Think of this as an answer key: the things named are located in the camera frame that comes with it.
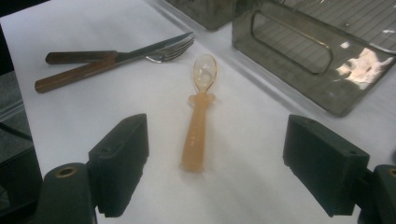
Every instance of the metal container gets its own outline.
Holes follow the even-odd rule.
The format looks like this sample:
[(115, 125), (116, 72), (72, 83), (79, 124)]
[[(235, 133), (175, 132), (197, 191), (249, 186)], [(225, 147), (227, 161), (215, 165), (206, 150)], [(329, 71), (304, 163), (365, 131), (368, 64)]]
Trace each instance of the metal container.
[(396, 57), (393, 0), (235, 0), (233, 46), (335, 116)]
[(217, 30), (233, 18), (233, 0), (166, 0), (208, 30)]

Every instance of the white surface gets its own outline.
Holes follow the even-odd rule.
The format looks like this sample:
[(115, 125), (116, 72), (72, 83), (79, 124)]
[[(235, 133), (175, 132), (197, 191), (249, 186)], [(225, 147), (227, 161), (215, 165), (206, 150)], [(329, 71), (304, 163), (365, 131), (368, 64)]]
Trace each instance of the white surface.
[[(371, 154), (369, 168), (394, 164), (396, 69), (345, 118), (334, 118), (232, 48), (231, 24), (208, 32), (161, 1), (50, 1), (1, 19), (44, 175), (88, 152), (122, 119), (148, 115), (150, 156), (130, 205), (105, 223), (356, 223), (327, 217), (286, 167), (289, 114), (316, 119)], [(70, 69), (51, 51), (130, 51), (194, 31), (172, 63), (138, 61), (44, 94), (36, 80)], [(195, 94), (192, 66), (212, 54), (219, 78), (207, 112), (205, 171), (178, 168)]]

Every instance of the wooden handle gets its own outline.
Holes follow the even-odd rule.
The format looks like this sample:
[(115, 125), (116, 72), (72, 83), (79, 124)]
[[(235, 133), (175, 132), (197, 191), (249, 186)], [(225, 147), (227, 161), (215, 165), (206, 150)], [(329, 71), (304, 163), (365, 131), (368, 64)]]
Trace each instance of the wooden handle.
[(116, 55), (115, 50), (51, 52), (47, 55), (46, 62), (49, 64), (92, 63)]
[(105, 72), (114, 67), (116, 67), (114, 57), (99, 62), (89, 63), (52, 77), (40, 79), (35, 83), (35, 90), (39, 93), (52, 91), (61, 88), (62, 86), (80, 81), (84, 78)]

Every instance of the plastic spoon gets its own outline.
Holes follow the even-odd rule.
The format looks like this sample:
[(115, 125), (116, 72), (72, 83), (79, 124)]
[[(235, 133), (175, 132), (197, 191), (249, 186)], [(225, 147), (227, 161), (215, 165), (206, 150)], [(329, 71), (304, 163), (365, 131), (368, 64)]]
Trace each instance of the plastic spoon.
[(210, 55), (202, 55), (193, 68), (193, 78), (198, 93), (190, 96), (195, 104), (183, 149), (181, 166), (189, 172), (201, 172), (204, 169), (205, 155), (205, 117), (206, 109), (215, 100), (215, 95), (206, 94), (215, 82), (217, 75), (216, 60)]

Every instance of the cutlery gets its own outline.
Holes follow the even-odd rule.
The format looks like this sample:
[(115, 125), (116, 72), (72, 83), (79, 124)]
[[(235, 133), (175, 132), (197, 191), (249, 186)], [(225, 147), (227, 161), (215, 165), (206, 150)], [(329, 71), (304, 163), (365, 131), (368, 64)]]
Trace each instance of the cutlery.
[(215, 100), (214, 94), (206, 94), (217, 76), (216, 60), (206, 54), (197, 59), (193, 68), (193, 78), (198, 89), (196, 95), (190, 96), (195, 104), (184, 144), (181, 167), (188, 172), (201, 172), (204, 169), (205, 155), (205, 120), (206, 109)]
[(193, 41), (194, 37), (190, 32), (131, 52), (115, 50), (51, 52), (46, 57), (46, 62), (49, 64), (88, 64), (39, 79), (35, 82), (35, 90), (39, 93), (52, 91), (140, 58), (146, 58), (155, 63), (169, 62), (184, 53)]

